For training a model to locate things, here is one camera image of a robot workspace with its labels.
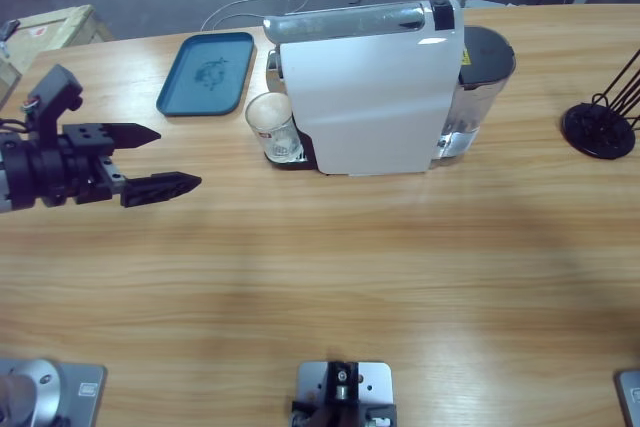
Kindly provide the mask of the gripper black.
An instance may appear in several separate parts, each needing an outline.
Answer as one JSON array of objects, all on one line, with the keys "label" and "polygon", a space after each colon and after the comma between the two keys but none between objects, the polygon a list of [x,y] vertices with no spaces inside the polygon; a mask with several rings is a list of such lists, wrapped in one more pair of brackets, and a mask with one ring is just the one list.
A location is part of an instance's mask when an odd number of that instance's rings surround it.
[{"label": "gripper black", "polygon": [[65,125],[46,146],[13,129],[2,134],[2,211],[29,209],[37,200],[58,207],[109,200],[121,194],[125,208],[164,202],[191,192],[202,178],[183,172],[128,179],[111,155],[161,138],[137,123]]}]

